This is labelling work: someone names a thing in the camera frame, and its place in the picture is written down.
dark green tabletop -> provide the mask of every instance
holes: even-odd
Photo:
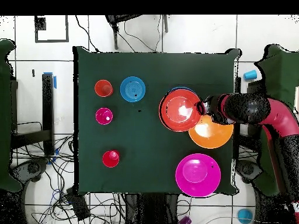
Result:
[[[153,54],[78,52],[79,76],[79,191],[124,193],[181,193],[175,182],[178,163],[192,153],[213,157],[221,169],[216,193],[235,194],[231,185],[232,139],[218,149],[197,146],[188,132],[172,132],[159,120],[158,106],[167,91],[186,86],[202,99],[234,91],[234,59],[239,50],[226,54]],[[125,101],[120,84],[137,76],[146,86],[142,100]],[[99,97],[95,83],[108,80],[114,92]],[[113,121],[100,125],[96,111],[108,107]],[[111,149],[120,152],[114,168],[102,163]]]

red cup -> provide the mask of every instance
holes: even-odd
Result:
[[[103,155],[103,163],[106,167],[115,167],[119,164],[119,152],[117,150],[109,150]]]
[[[112,95],[113,88],[107,80],[99,80],[95,85],[95,92],[100,97],[107,97]]]

red plate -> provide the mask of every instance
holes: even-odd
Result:
[[[200,114],[196,109],[199,101],[195,93],[186,89],[170,92],[160,103],[161,122],[173,131],[188,131],[199,122]]]

green cloth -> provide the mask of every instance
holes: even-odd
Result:
[[[0,40],[0,188],[13,193],[22,189],[21,184],[9,175],[11,164],[11,68],[6,59],[15,49],[10,40]]]
[[[295,88],[299,86],[299,53],[286,52],[275,44],[269,45],[265,49],[263,60],[257,62],[257,66],[260,67],[263,79],[265,79],[267,94],[285,102],[290,109],[293,109]],[[264,130],[262,130],[260,139],[262,141],[260,165],[265,172],[257,177],[254,183],[261,192],[271,196],[279,191]]]
[[[235,194],[231,185],[232,139],[218,149],[197,146],[188,132],[173,132],[159,120],[158,106],[175,86],[186,86],[202,99],[234,91],[234,59],[228,54],[90,53],[78,51],[79,76],[79,191],[124,193],[181,193],[176,185],[178,163],[192,153],[213,157],[221,169],[216,193]],[[136,103],[125,101],[120,84],[128,76],[145,83],[146,93]],[[94,90],[100,79],[114,89],[109,97]],[[113,120],[100,125],[96,111],[108,107]],[[111,149],[120,152],[114,168],[102,163]]]

orange plate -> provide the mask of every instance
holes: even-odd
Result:
[[[234,125],[221,125],[212,122],[209,115],[200,117],[200,121],[195,127],[189,130],[189,135],[197,145],[215,149],[224,145],[231,137]]]

